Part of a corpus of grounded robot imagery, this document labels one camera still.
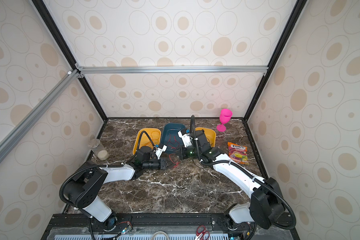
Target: pink goblet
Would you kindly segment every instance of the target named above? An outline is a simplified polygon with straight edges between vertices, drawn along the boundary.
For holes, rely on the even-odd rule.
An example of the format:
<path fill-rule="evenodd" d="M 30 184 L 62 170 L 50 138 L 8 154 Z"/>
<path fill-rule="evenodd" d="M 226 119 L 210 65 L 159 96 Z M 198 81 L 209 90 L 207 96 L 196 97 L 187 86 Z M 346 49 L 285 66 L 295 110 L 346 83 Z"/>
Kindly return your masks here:
<path fill-rule="evenodd" d="M 226 130 L 226 127 L 224 126 L 224 124 L 226 124 L 227 122 L 229 122 L 229 120 L 232 117 L 232 111 L 229 109 L 222 109 L 221 113 L 220 113 L 220 122 L 221 124 L 217 125 L 216 128 L 219 132 L 224 132 Z"/>

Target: dark brown marble surface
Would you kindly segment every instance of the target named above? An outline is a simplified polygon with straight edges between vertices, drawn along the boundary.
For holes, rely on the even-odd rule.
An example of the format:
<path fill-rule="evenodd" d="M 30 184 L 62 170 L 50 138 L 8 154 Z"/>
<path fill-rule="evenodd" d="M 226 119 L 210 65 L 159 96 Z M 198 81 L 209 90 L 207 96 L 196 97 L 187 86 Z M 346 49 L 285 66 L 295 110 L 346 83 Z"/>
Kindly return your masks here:
<path fill-rule="evenodd" d="M 137 133 L 144 127 L 154 127 L 161 131 L 169 122 L 182 123 L 189 128 L 190 119 L 110 119 L 101 136 L 101 142 L 110 157 L 98 164 L 120 164 L 129 159 Z M 228 153 L 227 142 L 248 147 L 250 165 L 246 168 L 261 175 L 243 123 L 231 119 L 225 132 L 218 132 L 219 119 L 196 118 L 196 127 L 211 128 L 216 132 L 216 146 Z M 224 212 L 235 203 L 249 201 L 241 189 L 221 173 L 211 169 L 201 169 L 192 159 L 181 160 L 174 169 L 147 170 L 132 181 L 117 181 L 104 184 L 99 197 L 116 213 L 214 213 Z M 68 209 L 67 213 L 77 213 Z"/>

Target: clear container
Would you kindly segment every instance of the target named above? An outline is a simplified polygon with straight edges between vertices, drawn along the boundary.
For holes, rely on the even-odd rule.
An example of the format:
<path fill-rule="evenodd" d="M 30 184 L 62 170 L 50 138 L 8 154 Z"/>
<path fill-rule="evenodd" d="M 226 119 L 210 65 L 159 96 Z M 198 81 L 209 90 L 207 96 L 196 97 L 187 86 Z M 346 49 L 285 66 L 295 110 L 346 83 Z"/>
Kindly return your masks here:
<path fill-rule="evenodd" d="M 96 157 L 101 161 L 105 161 L 109 157 L 106 148 L 101 144 L 100 140 L 95 138 L 89 141 L 88 147 L 94 152 Z"/>

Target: white cable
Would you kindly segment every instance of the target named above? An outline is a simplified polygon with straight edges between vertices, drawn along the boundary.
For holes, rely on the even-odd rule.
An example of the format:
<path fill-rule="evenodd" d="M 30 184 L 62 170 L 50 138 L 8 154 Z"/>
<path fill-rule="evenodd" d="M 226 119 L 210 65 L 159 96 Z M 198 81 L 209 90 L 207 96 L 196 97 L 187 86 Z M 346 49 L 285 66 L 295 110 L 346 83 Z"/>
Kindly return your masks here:
<path fill-rule="evenodd" d="M 167 240 L 170 240 L 168 234 L 165 233 L 165 232 L 163 232 L 163 231 L 157 231 L 157 232 L 155 232 L 155 233 L 152 235 L 152 237 L 151 237 L 150 240 L 154 240 L 155 237 L 156 237 L 157 235 L 160 235 L 160 234 L 163 234 L 163 235 L 167 238 Z"/>

